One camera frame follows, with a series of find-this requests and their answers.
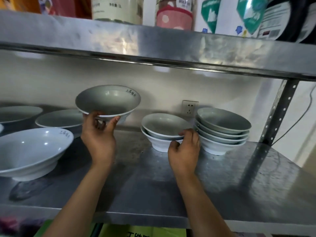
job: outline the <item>hand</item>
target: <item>hand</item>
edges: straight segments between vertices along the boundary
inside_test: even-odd
[[[176,179],[194,175],[201,147],[198,133],[193,129],[184,130],[179,135],[184,135],[183,142],[172,141],[168,150],[169,163]]]
[[[115,159],[116,148],[113,132],[120,117],[113,117],[105,126],[105,122],[101,125],[95,119],[98,115],[102,115],[102,112],[83,114],[81,139],[90,152],[92,165],[110,168]]]

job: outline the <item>bowl rim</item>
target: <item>bowl rim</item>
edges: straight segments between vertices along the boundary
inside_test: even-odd
[[[196,127],[196,128],[198,129],[198,131],[201,131],[201,132],[205,133],[206,135],[210,135],[211,137],[214,137],[214,138],[220,139],[220,140],[224,140],[224,141],[241,142],[241,141],[244,141],[244,140],[247,140],[247,139],[248,139],[248,137],[246,137],[246,138],[244,138],[244,139],[225,139],[225,138],[217,137],[217,136],[215,136],[215,135],[211,135],[211,134],[209,134],[209,133],[206,133],[205,131],[201,130],[201,128],[198,127],[198,126],[196,126],[195,124],[194,124],[193,127]]]
[[[4,106],[4,107],[0,107],[0,111],[1,109],[4,109],[4,108],[12,108],[12,107],[34,107],[34,109],[36,108],[39,112],[37,114],[34,114],[32,115],[31,117],[27,117],[27,118],[23,118],[23,119],[18,119],[18,120],[12,120],[12,121],[3,121],[3,122],[0,122],[0,124],[8,124],[8,123],[13,123],[13,122],[18,122],[18,121],[23,121],[23,120],[27,120],[27,119],[30,119],[34,116],[37,116],[39,114],[41,114],[43,112],[43,109],[38,107],[38,106],[33,106],[33,105],[12,105],[12,106]]]
[[[33,128],[33,129],[24,130],[24,131],[25,131],[25,132],[26,132],[26,131],[32,131],[32,130],[43,130],[43,131],[45,131],[45,130],[50,130],[50,129],[56,130],[56,128],[58,128],[58,127]],[[63,149],[63,151],[60,151],[60,152],[59,152],[58,154],[56,154],[56,155],[59,155],[59,154],[61,154],[62,152],[64,152],[64,151],[72,144],[72,142],[73,142],[73,140],[74,140],[74,135],[73,135],[73,133],[72,133],[71,131],[66,130],[66,129],[63,129],[63,128],[58,128],[58,129],[60,129],[61,131],[68,131],[68,132],[70,132],[70,134],[71,134],[70,136],[71,136],[72,140],[71,140],[70,143]],[[17,132],[8,134],[8,135],[14,135],[14,134],[16,134],[16,133],[20,133],[20,132],[24,132],[24,131],[17,131]],[[30,164],[30,165],[26,165],[26,166],[22,166],[22,167],[18,167],[18,168],[0,170],[0,174],[9,173],[9,172],[12,172],[12,171],[19,171],[19,170],[23,170],[23,169],[26,169],[26,168],[33,167],[33,166],[35,166],[35,165],[41,164],[41,163],[43,163],[43,162],[45,162],[45,161],[47,161],[47,160],[49,160],[49,159],[54,158],[56,155],[50,156],[50,157],[48,157],[47,159],[38,161],[38,162],[33,163],[33,164]]]
[[[58,127],[54,127],[54,126],[47,126],[47,125],[41,125],[38,123],[38,120],[40,118],[43,118],[44,116],[49,116],[50,114],[54,113],[54,112],[65,112],[65,111],[78,111],[77,109],[66,109],[66,110],[59,110],[59,111],[52,111],[52,112],[48,112],[44,115],[41,115],[39,117],[36,118],[35,120],[35,124],[37,124],[38,126],[40,127],[47,127],[47,128],[50,128],[50,127],[53,127],[53,128],[71,128],[71,127],[77,127],[77,126],[80,126],[83,124],[83,118],[82,118],[82,123],[81,124],[77,124],[77,125],[70,125],[70,126],[58,126]]]
[[[215,132],[215,133],[217,133],[217,134],[224,135],[224,136],[231,136],[231,137],[243,137],[243,136],[247,136],[247,135],[249,135],[249,133],[250,133],[250,131],[248,130],[248,131],[245,131],[245,132],[247,132],[247,133],[242,134],[242,135],[232,135],[232,134],[226,134],[226,133],[221,133],[221,132],[218,132],[218,131],[212,130],[212,129],[210,129],[210,128],[207,128],[205,125],[203,125],[201,122],[199,122],[199,121],[198,121],[198,119],[196,119],[196,118],[195,118],[195,120],[194,120],[194,124],[196,125],[196,123],[197,123],[197,124],[199,124],[199,125],[202,125],[202,126],[203,126],[205,129],[207,129],[208,131]]]
[[[153,140],[156,140],[156,141],[161,141],[161,142],[172,142],[172,141],[168,141],[168,140],[162,140],[162,139],[157,139],[157,138],[155,138],[155,137],[152,137],[152,136],[150,136],[150,135],[148,135],[145,131],[144,131],[144,127],[143,127],[143,125],[140,127],[140,130],[142,131],[142,133],[145,135],[145,136],[147,136],[148,138],[150,138],[150,139],[153,139]]]
[[[206,140],[206,141],[208,141],[208,142],[211,142],[211,143],[214,143],[214,144],[218,144],[218,145],[223,145],[223,146],[229,146],[229,147],[241,146],[241,145],[243,145],[243,144],[245,144],[247,142],[247,140],[245,140],[245,141],[243,141],[240,144],[223,144],[223,143],[219,143],[219,142],[216,142],[216,141],[209,140],[209,139],[201,136],[200,134],[199,134],[199,137],[204,139],[204,140]]]
[[[240,116],[240,117],[242,117],[243,119],[245,119],[249,124],[250,124],[250,128],[248,128],[248,129],[242,129],[242,130],[238,130],[238,129],[230,129],[230,128],[226,128],[226,127],[222,127],[222,126],[219,126],[219,125],[216,125],[216,124],[213,124],[213,123],[210,123],[210,122],[208,122],[208,121],[206,121],[205,119],[203,119],[202,117],[201,117],[201,115],[200,115],[200,113],[199,112],[201,112],[201,110],[205,110],[205,109],[216,109],[216,110],[221,110],[221,111],[226,111],[226,112],[230,112],[230,113],[232,113],[232,114],[234,114],[234,115],[238,115],[238,114],[236,114],[236,113],[234,113],[234,112],[231,112],[231,111],[227,111],[227,110],[224,110],[224,109],[220,109],[220,108],[213,108],[213,107],[204,107],[204,108],[200,108],[200,109],[198,109],[197,110],[197,116],[201,119],[201,120],[203,120],[203,121],[205,121],[207,124],[210,124],[210,125],[212,125],[212,126],[215,126],[215,127],[218,127],[218,128],[220,128],[220,129],[224,129],[224,130],[227,130],[227,131],[233,131],[233,132],[244,132],[244,131],[249,131],[250,129],[251,129],[251,123],[250,123],[250,121],[248,121],[246,118],[244,118],[243,116],[241,116],[241,115],[238,115],[238,116]]]
[[[167,113],[152,113],[152,114],[149,114],[149,115],[144,116],[144,118],[142,119],[142,123],[141,123],[142,126],[143,126],[147,131],[149,131],[150,133],[153,133],[153,134],[156,134],[156,135],[160,135],[160,136],[163,136],[163,137],[168,137],[168,138],[179,138],[179,137],[182,137],[182,136],[183,136],[183,135],[164,135],[164,134],[160,134],[160,133],[157,133],[157,132],[154,132],[154,131],[149,130],[147,127],[145,127],[145,126],[143,125],[143,121],[144,121],[144,119],[145,119],[146,117],[148,117],[148,116],[153,116],[153,115],[157,115],[157,114],[163,114],[163,115],[168,115],[168,116],[173,116],[173,117],[175,116],[175,117],[177,117],[177,118],[180,118],[180,119],[184,120],[185,122],[187,122],[187,123],[188,123],[188,127],[191,128],[190,123],[189,123],[188,121],[186,121],[185,119],[179,117],[179,116],[171,115],[171,114],[167,114]]]
[[[78,110],[80,110],[80,111],[81,111],[82,113],[84,113],[84,114],[89,115],[88,112],[81,110],[81,109],[77,106],[76,100],[77,100],[78,96],[79,96],[82,92],[87,91],[87,90],[92,89],[92,88],[95,88],[95,87],[102,87],[102,86],[108,86],[108,87],[110,87],[110,86],[113,86],[113,87],[126,87],[127,89],[130,89],[130,90],[136,92],[136,93],[139,95],[139,102],[137,103],[136,107],[135,107],[134,109],[130,110],[130,111],[127,111],[127,112],[124,112],[124,113],[120,113],[120,114],[116,114],[116,115],[99,115],[98,117],[106,118],[106,117],[115,117],[115,116],[123,116],[123,115],[126,115],[126,114],[131,113],[132,111],[134,111],[134,110],[139,106],[140,102],[142,101],[141,95],[140,95],[137,91],[135,91],[134,89],[132,89],[132,88],[130,88],[130,87],[123,86],[123,85],[99,85],[99,86],[94,86],[94,87],[90,87],[90,88],[88,88],[88,89],[85,89],[85,90],[81,91],[81,92],[76,96],[76,98],[75,98],[75,105],[76,105],[76,107],[78,108]]]

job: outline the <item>metal shelf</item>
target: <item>metal shelf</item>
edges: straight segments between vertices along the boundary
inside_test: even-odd
[[[0,11],[0,48],[316,81],[316,46]]]
[[[115,131],[116,162],[101,192],[95,222],[189,228],[167,153],[138,131]],[[0,216],[53,219],[90,167],[75,139],[48,175],[30,182],[0,178]],[[215,156],[200,152],[196,173],[232,231],[312,236],[315,178],[273,148],[255,142]]]

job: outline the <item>pink container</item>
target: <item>pink container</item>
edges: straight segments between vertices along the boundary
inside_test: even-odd
[[[191,30],[192,20],[193,15],[191,12],[179,7],[167,5],[157,11],[156,26],[171,29]]]

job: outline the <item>left hand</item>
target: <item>left hand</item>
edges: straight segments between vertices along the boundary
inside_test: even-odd
[[[92,165],[110,168],[115,159],[116,141],[113,135],[120,116],[113,117],[105,126],[95,118],[102,115],[100,111],[93,111],[89,115],[83,114],[81,139],[92,157]]]

